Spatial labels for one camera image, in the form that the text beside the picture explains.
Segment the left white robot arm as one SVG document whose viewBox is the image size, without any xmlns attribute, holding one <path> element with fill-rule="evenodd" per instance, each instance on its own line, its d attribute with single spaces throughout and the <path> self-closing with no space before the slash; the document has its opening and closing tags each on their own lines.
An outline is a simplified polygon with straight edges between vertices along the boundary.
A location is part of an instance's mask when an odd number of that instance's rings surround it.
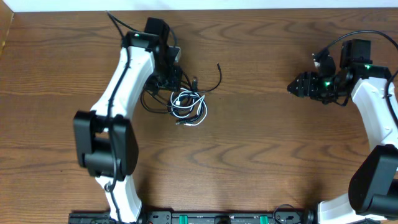
<svg viewBox="0 0 398 224">
<path fill-rule="evenodd" d="M 110 210 L 71 213 L 69 223 L 145 223 L 134 185 L 139 148 L 132 128 L 142 91 L 176 91 L 182 70 L 180 47 L 167 43 L 170 26 L 150 17 L 142 32 L 130 28 L 121 36 L 118 66 L 101 98 L 73 119 L 76 154 L 104 190 Z"/>
</svg>

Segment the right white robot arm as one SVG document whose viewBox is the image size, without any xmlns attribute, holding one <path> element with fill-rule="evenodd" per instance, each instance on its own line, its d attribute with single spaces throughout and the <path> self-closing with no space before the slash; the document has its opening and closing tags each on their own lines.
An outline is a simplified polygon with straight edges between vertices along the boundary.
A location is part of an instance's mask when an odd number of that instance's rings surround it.
<svg viewBox="0 0 398 224">
<path fill-rule="evenodd" d="M 307 210 L 304 223 L 380 223 L 397 219 L 397 100 L 387 67 L 374 65 L 371 43 L 343 42 L 340 66 L 328 52 L 314 56 L 316 72 L 299 74 L 287 91 L 324 105 L 346 106 L 352 101 L 360 112 L 371 150 L 352 176 L 348 192 Z"/>
</svg>

